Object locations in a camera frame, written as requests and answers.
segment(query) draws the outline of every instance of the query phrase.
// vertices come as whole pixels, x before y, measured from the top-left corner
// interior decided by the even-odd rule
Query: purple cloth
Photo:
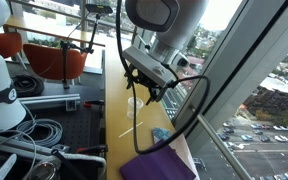
[[[124,164],[120,172],[125,180],[190,180],[196,177],[170,146],[138,155]]]

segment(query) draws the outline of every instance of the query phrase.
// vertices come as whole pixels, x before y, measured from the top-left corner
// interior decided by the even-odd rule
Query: road
[[[243,147],[234,150],[233,153],[252,177],[259,179],[260,176],[288,172],[288,142],[280,143],[274,139],[275,135],[284,135],[288,138],[288,131],[263,130],[264,134],[271,138],[271,142],[265,143],[259,140],[260,135],[252,132],[248,123],[237,124],[229,141]],[[254,140],[244,142],[240,138],[242,134],[252,135]],[[240,179],[211,140],[201,149],[198,157],[201,157],[207,166],[206,171],[198,171],[202,180]]]
[[[166,111],[166,114],[171,120],[174,118],[177,110],[180,108],[182,101],[183,99],[181,98],[176,88],[168,89],[165,95],[163,96],[162,103]]]

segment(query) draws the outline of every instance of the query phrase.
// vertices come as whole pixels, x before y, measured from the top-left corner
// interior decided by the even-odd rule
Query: black cable
[[[12,80],[18,97],[37,96],[44,90],[44,83],[40,78],[17,75],[12,77]]]
[[[134,77],[131,74],[131,71],[129,70],[127,64],[126,64],[126,60],[125,58],[122,56],[122,43],[121,43],[121,30],[120,30],[120,13],[121,13],[121,2],[122,0],[118,0],[117,1],[117,8],[116,8],[116,39],[117,39],[117,47],[118,47],[118,52],[119,52],[119,56],[121,59],[121,63],[126,71],[126,75],[129,78],[129,84],[132,87],[133,90],[133,97],[134,97],[134,115],[133,115],[133,136],[134,136],[134,148],[135,151],[138,154],[148,154],[148,153],[152,153],[155,151],[158,151],[159,149],[162,149],[163,147],[167,146],[168,144],[170,144],[172,141],[174,141],[178,136],[180,136],[182,133],[184,133],[184,131],[190,127],[190,125],[193,123],[193,121],[195,120],[195,118],[198,116],[198,114],[200,113],[205,101],[206,101],[206,97],[208,96],[209,93],[209,89],[210,89],[210,81],[206,76],[193,76],[193,77],[189,77],[189,78],[184,78],[184,79],[178,79],[175,82],[173,82],[172,84],[169,85],[169,87],[175,87],[179,82],[182,81],[187,81],[187,80],[192,80],[192,79],[204,79],[206,80],[206,87],[205,87],[205,91],[204,94],[202,96],[201,102],[199,103],[199,105],[197,106],[196,110],[194,111],[194,113],[192,114],[192,116],[189,118],[189,120],[183,125],[183,127],[181,127],[178,131],[176,131],[171,137],[169,137],[167,140],[165,140],[164,142],[162,142],[161,144],[159,144],[158,146],[155,147],[150,147],[146,150],[140,150],[138,148],[138,143],[137,143],[137,132],[136,132],[136,91],[135,91],[135,85],[134,85]]]
[[[164,63],[161,63],[167,70],[169,70],[173,76],[175,76],[176,80],[179,80],[177,74],[175,73],[175,71],[173,71],[173,69],[170,67],[170,65],[168,64],[164,64]]]
[[[133,75],[131,71],[129,70],[126,60],[122,55],[122,42],[121,42],[121,6],[122,6],[122,0],[117,0],[117,8],[116,8],[116,21],[115,21],[115,26],[116,26],[116,41],[117,41],[117,48],[118,48],[118,54],[121,59],[121,63],[126,71],[127,77],[130,79],[130,81],[133,82]]]
[[[134,147],[135,147],[135,151],[138,154],[148,154],[148,153],[152,153],[155,151],[158,151],[160,149],[162,149],[163,147],[167,146],[168,144],[170,144],[172,141],[174,141],[177,137],[179,137],[182,133],[184,133],[184,131],[189,128],[191,126],[191,124],[194,122],[194,120],[196,119],[196,117],[198,116],[198,114],[200,113],[206,98],[208,96],[209,90],[210,90],[210,80],[206,77],[206,76],[193,76],[190,78],[185,78],[185,79],[180,79],[174,83],[178,83],[181,81],[187,81],[187,80],[192,80],[192,79],[204,79],[206,80],[206,87],[202,96],[202,99],[200,101],[200,103],[198,104],[198,106],[196,107],[195,111],[193,112],[193,114],[191,115],[191,117],[189,118],[189,120],[178,130],[176,131],[172,136],[170,136],[168,139],[166,139],[164,142],[162,142],[161,144],[159,144],[158,146],[154,146],[154,147],[150,147],[146,150],[140,150],[138,148],[138,144],[137,144],[137,134],[136,134],[136,103],[134,102],[134,124],[133,124],[133,136],[134,136]],[[133,87],[133,94],[134,94],[134,99],[136,99],[136,95],[135,95],[135,88],[134,88],[134,84],[132,82],[132,87]]]

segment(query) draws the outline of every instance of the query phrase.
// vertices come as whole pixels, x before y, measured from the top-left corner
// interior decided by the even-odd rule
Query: cable bundle
[[[30,97],[39,95],[44,90],[43,81],[28,75],[12,77],[18,97]]]
[[[16,130],[25,132],[26,134],[31,134],[37,127],[48,129],[48,135],[44,139],[34,140],[37,145],[52,147],[62,138],[63,128],[61,124],[51,119],[33,119],[31,121],[24,121],[17,126]],[[20,135],[18,140],[27,143],[30,142],[30,140],[26,139],[23,135]]]

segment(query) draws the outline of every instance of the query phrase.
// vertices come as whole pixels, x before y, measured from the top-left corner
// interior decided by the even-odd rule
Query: red chair
[[[17,32],[0,33],[0,55],[6,59],[15,56],[26,70],[23,59],[19,55],[22,50],[22,37]]]
[[[36,75],[45,79],[63,80],[63,55],[60,48],[24,44],[23,51]],[[73,49],[67,51],[66,79],[74,80],[83,73],[87,54]]]

